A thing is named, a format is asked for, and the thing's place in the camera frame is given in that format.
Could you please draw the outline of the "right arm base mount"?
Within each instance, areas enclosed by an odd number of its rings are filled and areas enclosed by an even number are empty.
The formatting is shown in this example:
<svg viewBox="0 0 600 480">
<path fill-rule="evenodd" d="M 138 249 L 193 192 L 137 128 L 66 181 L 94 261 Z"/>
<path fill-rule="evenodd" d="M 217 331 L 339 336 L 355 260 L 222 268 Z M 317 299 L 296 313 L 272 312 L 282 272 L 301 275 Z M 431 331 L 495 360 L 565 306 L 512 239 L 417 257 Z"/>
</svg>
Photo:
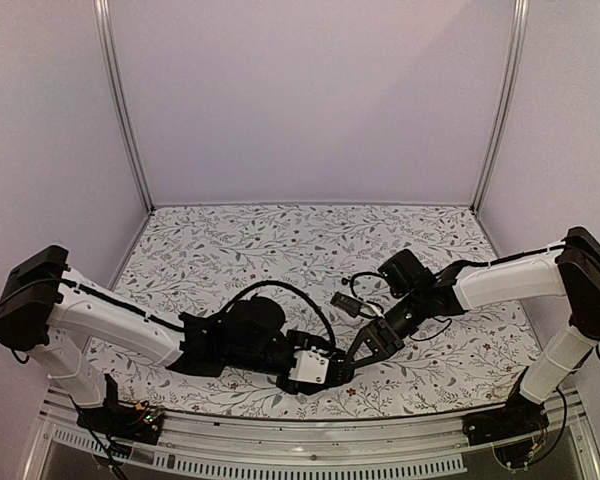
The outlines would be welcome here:
<svg viewBox="0 0 600 480">
<path fill-rule="evenodd" d="M 516 386 L 501 407 L 462 417 L 462 432 L 471 446 L 531 434 L 549 426 L 544 403 L 527 399 Z"/>
</svg>

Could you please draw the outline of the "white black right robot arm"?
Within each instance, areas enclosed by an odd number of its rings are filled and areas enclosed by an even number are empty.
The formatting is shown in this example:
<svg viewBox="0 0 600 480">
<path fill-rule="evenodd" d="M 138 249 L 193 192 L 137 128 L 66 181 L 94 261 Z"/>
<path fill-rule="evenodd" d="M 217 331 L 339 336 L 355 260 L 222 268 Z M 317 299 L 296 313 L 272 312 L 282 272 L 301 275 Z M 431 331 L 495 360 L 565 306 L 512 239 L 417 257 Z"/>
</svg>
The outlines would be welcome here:
<svg viewBox="0 0 600 480">
<path fill-rule="evenodd" d="M 532 424 L 534 404 L 546 401 L 600 343 L 600 243 L 584 227 L 570 228 L 563 239 L 543 248 L 491 261 L 459 260 L 438 273 L 404 249 L 378 273 L 398 302 L 358 332 L 346 357 L 352 369 L 392 357 L 428 319 L 511 301 L 568 302 L 568 322 L 519 377 L 511 394 L 516 399 L 498 412 L 497 427 L 507 436 Z"/>
</svg>

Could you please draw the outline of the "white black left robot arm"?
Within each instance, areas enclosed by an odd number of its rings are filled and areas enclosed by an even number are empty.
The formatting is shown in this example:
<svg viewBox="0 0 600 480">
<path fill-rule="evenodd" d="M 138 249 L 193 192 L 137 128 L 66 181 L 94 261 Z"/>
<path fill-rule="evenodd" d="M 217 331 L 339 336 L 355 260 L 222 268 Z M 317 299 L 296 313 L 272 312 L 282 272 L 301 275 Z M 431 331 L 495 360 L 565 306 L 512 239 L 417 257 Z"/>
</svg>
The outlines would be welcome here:
<svg viewBox="0 0 600 480">
<path fill-rule="evenodd" d="M 91 282 L 51 245 L 14 267 L 0 298 L 0 344 L 47 368 L 108 434 L 128 426 L 117 389 L 91 366 L 68 333 L 133 350 L 169 371 L 217 377 L 227 367 L 273 375 L 289 394 L 312 395 L 347 383 L 346 354 L 325 337 L 283 328 L 282 307 L 240 294 L 219 312 L 197 317 L 146 308 Z"/>
</svg>

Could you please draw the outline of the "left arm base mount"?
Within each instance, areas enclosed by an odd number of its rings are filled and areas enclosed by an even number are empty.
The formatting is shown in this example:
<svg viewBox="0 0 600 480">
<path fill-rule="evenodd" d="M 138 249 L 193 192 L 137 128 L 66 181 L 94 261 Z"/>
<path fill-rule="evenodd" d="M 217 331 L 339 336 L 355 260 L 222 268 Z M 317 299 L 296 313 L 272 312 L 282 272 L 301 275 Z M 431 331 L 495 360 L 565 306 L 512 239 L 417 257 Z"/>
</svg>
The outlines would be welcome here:
<svg viewBox="0 0 600 480">
<path fill-rule="evenodd" d="M 116 381 L 105 374 L 106 395 L 97 408 L 79 407 L 77 425 L 107 437 L 156 445 L 164 423 L 164 409 L 148 401 L 126 405 L 119 401 Z"/>
</svg>

